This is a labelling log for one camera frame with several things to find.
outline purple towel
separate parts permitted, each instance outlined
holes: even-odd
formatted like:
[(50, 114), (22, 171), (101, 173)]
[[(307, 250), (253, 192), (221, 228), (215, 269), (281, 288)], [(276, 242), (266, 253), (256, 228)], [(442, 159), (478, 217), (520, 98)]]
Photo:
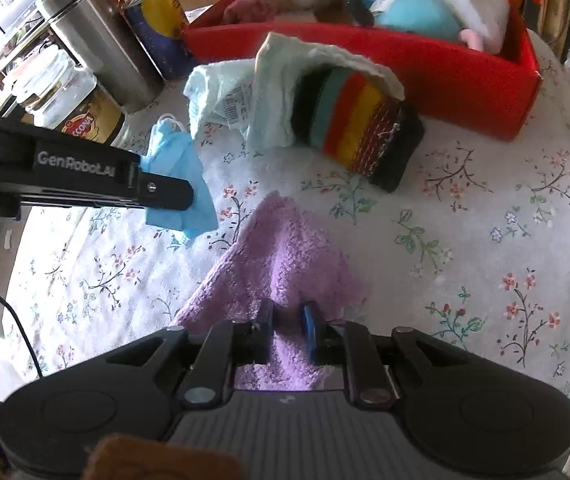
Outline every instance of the purple towel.
[(322, 368), (305, 357), (298, 307), (315, 300), (326, 319), (338, 319), (345, 308), (363, 304), (364, 287), (350, 272), (347, 256), (311, 216), (277, 192), (256, 208), (174, 323), (201, 333), (220, 319), (252, 319), (263, 298), (277, 304), (271, 364), (240, 368), (236, 388), (312, 389)]

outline teal stripe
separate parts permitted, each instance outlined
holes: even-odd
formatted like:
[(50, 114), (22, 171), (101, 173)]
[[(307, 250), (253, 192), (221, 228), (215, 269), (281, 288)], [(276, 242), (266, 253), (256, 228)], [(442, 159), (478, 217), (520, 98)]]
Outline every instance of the teal stripe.
[(353, 72), (354, 70), (350, 68), (335, 68), (325, 80), (321, 88), (314, 118), (312, 119), (312, 127), (309, 130), (310, 145), (319, 149), (323, 147), (325, 136), (327, 135), (332, 121), (332, 115), (334, 114), (336, 100), (341, 93), (345, 81)]

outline gray ribbed panel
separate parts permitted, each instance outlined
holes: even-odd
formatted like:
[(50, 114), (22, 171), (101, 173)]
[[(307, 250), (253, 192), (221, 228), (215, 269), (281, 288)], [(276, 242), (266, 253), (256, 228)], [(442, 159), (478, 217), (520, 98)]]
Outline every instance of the gray ribbed panel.
[[(232, 453), (247, 480), (474, 478), (431, 462), (392, 416), (354, 409), (341, 391), (238, 391), (222, 408), (188, 413), (170, 443)], [(533, 480), (564, 478), (550, 472)]]

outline floral tablecloth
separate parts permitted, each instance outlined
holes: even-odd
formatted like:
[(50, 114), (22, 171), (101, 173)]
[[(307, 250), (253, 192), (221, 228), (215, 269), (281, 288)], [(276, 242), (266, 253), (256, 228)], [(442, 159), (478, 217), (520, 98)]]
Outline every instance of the floral tablecloth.
[[(141, 210), (34, 208), (8, 301), (46, 374), (168, 324), (275, 189), (316, 212), (367, 283), (373, 333), (410, 325), (539, 378), (570, 399), (570, 89), (533, 36), (544, 83), (521, 133), (501, 142), (425, 119), (387, 194), (312, 149), (249, 149), (208, 126), (196, 139), (219, 228), (186, 246)], [(162, 113), (187, 124), (182, 84), (134, 117), (145, 150)], [(33, 365), (4, 317), (15, 368)]]

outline red tray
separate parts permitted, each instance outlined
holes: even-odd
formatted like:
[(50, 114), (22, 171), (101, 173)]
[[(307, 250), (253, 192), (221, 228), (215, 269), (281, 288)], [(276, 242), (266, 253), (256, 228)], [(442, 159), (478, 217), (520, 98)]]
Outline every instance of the red tray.
[(266, 22), (219, 25), (220, 0), (185, 30), (202, 63), (254, 57), (271, 30), (303, 41), (335, 44), (390, 67), (419, 113), (512, 140), (539, 91), (539, 64), (523, 19), (510, 10), (498, 56), (467, 47), (378, 28), (333, 23)]

